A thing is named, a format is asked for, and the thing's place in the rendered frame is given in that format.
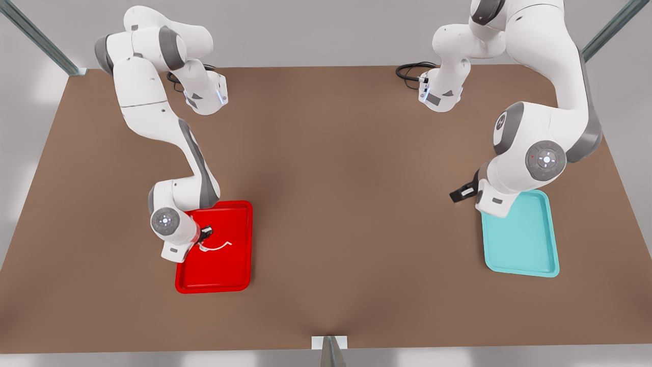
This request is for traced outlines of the red tray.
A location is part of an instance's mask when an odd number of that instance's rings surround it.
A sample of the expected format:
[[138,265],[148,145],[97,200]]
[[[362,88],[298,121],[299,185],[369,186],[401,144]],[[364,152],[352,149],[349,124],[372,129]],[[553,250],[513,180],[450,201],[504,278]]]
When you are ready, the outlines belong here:
[[200,227],[210,225],[213,233],[203,245],[217,248],[226,241],[232,246],[202,252],[193,246],[177,265],[175,288],[181,294],[242,291],[251,281],[253,207],[251,203],[221,201],[209,209],[188,212]]

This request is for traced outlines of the teal tray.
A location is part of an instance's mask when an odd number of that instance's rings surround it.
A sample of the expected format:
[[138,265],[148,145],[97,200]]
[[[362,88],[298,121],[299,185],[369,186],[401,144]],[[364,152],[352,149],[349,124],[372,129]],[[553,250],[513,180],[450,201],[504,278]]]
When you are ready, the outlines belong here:
[[560,271],[548,196],[524,191],[508,215],[481,213],[484,260],[494,272],[556,277]]

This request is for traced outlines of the silver frame post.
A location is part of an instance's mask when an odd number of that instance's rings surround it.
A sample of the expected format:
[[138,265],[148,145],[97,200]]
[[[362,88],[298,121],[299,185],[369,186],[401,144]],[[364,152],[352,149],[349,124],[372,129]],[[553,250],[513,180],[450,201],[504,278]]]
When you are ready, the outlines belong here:
[[650,0],[629,0],[582,49],[584,61],[593,58]]
[[311,349],[321,351],[320,367],[347,367],[342,349],[348,349],[347,336],[312,336]]
[[3,14],[68,76],[86,76],[88,69],[75,65],[11,0],[0,0]]

